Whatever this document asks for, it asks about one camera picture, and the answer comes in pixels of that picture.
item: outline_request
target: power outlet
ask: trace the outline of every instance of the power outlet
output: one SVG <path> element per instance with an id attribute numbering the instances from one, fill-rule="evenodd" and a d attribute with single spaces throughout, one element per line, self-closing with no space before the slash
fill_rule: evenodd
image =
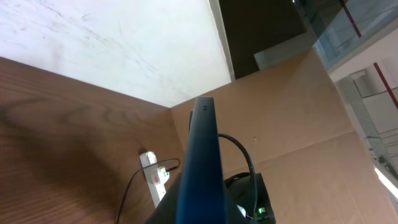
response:
<path id="1" fill-rule="evenodd" d="M 139 156 L 139 159 L 141 160 L 142 167 L 147 167 L 157 162 L 156 156 L 153 152 L 145 152 Z M 157 167 L 158 165 L 154 165 L 151 168 L 144 169 L 145 178 L 147 180 L 147 184 L 150 194 L 152 195 L 155 208 L 159 205 L 160 201 L 166 194 L 166 188 L 164 187 L 164 184 L 154 185 L 151 181 L 151 172 Z"/>

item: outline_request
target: black device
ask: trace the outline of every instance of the black device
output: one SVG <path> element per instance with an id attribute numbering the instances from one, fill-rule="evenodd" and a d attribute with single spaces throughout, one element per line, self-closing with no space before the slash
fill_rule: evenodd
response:
<path id="1" fill-rule="evenodd" d="M 250 172 L 223 180 L 219 137 L 239 147 Z M 237 205 L 243 207 L 246 214 L 242 214 Z M 218 134 L 212 97 L 196 99 L 190 115 L 182 174 L 146 221 L 146 224 L 152 223 L 275 224 L 262 175 L 255 174 L 248 152 L 235 138 Z"/>

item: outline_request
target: wood grain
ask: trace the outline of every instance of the wood grain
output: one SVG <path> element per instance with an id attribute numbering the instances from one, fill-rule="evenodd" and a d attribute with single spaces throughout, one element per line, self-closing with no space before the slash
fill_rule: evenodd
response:
<path id="1" fill-rule="evenodd" d="M 182 159 L 168 108 L 0 58 L 0 223 L 113 223 L 144 151 Z M 152 213 L 143 175 L 125 209 Z"/>

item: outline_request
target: red pipe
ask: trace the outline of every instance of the red pipe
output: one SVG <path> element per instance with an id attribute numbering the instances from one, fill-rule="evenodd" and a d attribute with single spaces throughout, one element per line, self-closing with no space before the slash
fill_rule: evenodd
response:
<path id="1" fill-rule="evenodd" d="M 354 27 L 356 35 L 358 35 L 358 37 L 362 37 L 362 34 L 359 31 L 358 26 L 356 25 L 356 23 L 354 21 L 354 18 L 352 17 L 351 13 L 349 13 L 346 3 L 344 2 L 344 0 L 338 0 L 338 1 L 340 2 L 341 6 L 343 6 L 343 9 L 344 9 L 346 15 L 348 16 L 348 19 L 351 22 L 351 25 Z M 386 78 L 384 77 L 383 73 L 381 72 L 379 65 L 377 64 L 377 62 L 374 62 L 373 65 L 374 65 L 374 68 L 376 69 L 377 73 L 379 74 L 381 81 L 383 82 L 384 86 L 386 87 L 388 94 L 390 94 L 390 97 L 398 110 L 397 98 L 394 95 L 394 93 L 392 92 L 390 86 L 388 85 L 388 82 L 387 82 Z"/>

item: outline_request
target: fluorescent light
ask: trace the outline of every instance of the fluorescent light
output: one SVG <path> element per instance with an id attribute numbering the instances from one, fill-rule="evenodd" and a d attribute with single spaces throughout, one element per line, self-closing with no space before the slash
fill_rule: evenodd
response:
<path id="1" fill-rule="evenodd" d="M 398 189 L 394 186 L 394 184 L 392 184 L 391 181 L 379 171 L 379 169 L 374 168 L 374 171 L 376 171 L 380 181 L 384 184 L 384 186 L 386 186 L 387 189 L 398 199 Z"/>

